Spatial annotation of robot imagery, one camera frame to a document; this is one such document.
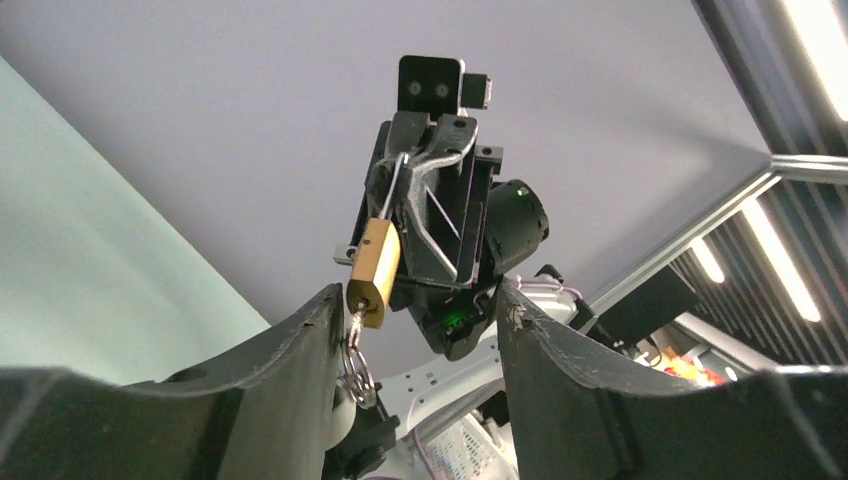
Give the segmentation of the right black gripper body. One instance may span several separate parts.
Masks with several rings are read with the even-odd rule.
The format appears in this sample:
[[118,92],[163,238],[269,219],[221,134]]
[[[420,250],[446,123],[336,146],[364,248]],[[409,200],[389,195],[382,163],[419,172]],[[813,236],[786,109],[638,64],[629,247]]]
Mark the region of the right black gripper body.
[[[427,144],[430,136],[429,128],[434,125],[436,124],[429,124],[415,154],[422,151],[423,147]],[[369,166],[377,156],[376,145],[378,135]],[[490,192],[496,185],[494,178],[501,170],[502,161],[502,148],[490,145],[479,145],[476,141],[472,150],[465,158],[464,166],[468,169],[470,174],[470,189],[468,203],[465,209],[466,220],[459,259],[459,280],[457,282],[418,282],[408,276],[401,243],[401,222],[398,219],[400,185],[399,174],[390,213],[390,219],[398,231],[401,246],[401,256],[396,276],[397,281],[405,284],[416,284],[421,288],[429,287],[442,289],[467,289],[478,282],[483,255],[484,228],[487,222],[488,212],[490,210]],[[351,240],[346,245],[338,246],[334,252],[334,260],[337,264],[347,266],[352,265],[354,253],[362,239],[366,223],[372,217],[373,216],[368,215],[364,192]]]

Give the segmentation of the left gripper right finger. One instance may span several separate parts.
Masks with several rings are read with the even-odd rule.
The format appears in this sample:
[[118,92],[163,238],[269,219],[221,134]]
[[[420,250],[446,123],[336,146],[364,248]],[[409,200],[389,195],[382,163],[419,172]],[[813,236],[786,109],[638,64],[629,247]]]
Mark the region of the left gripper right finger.
[[524,479],[843,479],[847,371],[783,366],[699,387],[563,325],[509,285],[500,361]]

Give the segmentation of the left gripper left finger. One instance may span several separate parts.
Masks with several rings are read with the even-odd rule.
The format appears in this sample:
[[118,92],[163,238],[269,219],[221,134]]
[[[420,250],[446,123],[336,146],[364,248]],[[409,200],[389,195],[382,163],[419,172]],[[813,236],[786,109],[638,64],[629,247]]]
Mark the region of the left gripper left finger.
[[318,479],[343,327],[330,284],[288,318],[161,382],[1,372],[5,479]]

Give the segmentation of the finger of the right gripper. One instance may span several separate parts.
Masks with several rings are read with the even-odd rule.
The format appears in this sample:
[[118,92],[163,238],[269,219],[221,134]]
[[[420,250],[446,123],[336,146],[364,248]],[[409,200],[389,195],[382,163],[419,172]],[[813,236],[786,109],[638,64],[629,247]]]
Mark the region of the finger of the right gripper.
[[387,197],[397,185],[396,167],[405,156],[418,150],[430,115],[424,112],[398,111],[381,126],[376,145],[377,156],[371,162],[365,179],[365,198],[368,215],[377,217],[386,205]]
[[400,173],[398,219],[409,277],[457,282],[470,174],[464,166],[477,121],[444,115],[429,128],[423,150]]

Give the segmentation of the small brass padlock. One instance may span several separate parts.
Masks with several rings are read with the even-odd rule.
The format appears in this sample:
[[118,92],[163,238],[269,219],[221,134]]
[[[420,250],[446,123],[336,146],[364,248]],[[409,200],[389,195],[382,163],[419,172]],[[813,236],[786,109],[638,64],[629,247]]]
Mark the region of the small brass padlock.
[[[408,156],[402,158],[403,163],[396,167],[395,174],[400,174],[409,159]],[[359,302],[366,306],[364,328],[382,326],[398,270],[400,239],[390,219],[396,186],[387,197],[384,210],[366,223],[347,283],[346,302],[350,313]]]

